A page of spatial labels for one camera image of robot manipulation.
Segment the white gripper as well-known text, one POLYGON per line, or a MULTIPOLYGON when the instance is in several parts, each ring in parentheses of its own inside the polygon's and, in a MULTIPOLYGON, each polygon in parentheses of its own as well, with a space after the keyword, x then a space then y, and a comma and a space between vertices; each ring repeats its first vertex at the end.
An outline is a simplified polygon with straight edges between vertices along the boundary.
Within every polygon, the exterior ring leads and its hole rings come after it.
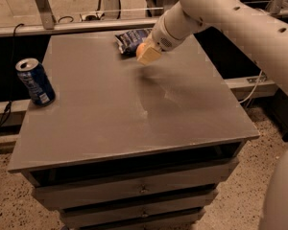
POLYGON ((165 15, 162 15, 145 39, 145 43, 142 54, 136 59, 143 65, 148 65, 161 57, 161 50, 172 51, 183 43, 183 39, 176 39, 170 35, 166 29, 165 15))

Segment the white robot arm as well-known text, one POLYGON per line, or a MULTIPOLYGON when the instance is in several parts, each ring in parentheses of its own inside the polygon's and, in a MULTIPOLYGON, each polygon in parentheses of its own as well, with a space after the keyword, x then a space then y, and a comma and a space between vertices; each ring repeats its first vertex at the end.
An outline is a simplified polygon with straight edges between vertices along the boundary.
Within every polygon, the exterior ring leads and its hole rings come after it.
MULTIPOLYGON (((240 0, 179 0, 137 47, 137 60, 147 65, 208 27, 223 33, 288 96, 288 24, 240 0)), ((259 230, 288 230, 288 150, 271 177, 259 230)))

